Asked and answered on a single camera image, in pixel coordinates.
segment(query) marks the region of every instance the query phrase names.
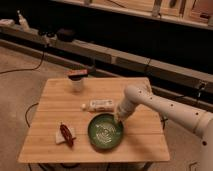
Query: wooden shelf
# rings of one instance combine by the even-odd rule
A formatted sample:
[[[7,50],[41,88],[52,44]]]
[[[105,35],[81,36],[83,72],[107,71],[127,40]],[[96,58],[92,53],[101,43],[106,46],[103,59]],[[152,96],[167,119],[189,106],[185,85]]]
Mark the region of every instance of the wooden shelf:
[[[190,12],[194,3],[194,0],[187,0],[183,15],[180,12],[180,6],[182,0],[177,0],[174,8],[169,8],[169,0],[163,0],[161,5],[161,16],[152,17],[152,8],[154,0],[113,0],[114,2],[124,6],[120,7],[115,3],[111,3],[107,0],[93,0],[89,5],[84,4],[84,0],[52,0],[55,2],[72,4],[83,6],[86,8],[99,9],[104,11],[110,11],[120,14],[126,14],[131,16],[143,17],[152,20],[159,20],[174,24],[186,25],[195,28],[213,30],[213,27],[208,26],[207,23],[197,22],[190,17]]]

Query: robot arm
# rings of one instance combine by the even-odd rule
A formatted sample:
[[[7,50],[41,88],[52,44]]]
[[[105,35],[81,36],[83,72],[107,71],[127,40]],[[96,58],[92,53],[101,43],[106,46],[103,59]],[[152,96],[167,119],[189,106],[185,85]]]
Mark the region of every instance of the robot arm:
[[[150,107],[202,138],[199,171],[213,170],[213,113],[156,96],[145,85],[129,85],[124,94],[124,99],[117,107],[119,120],[128,118],[139,104]]]

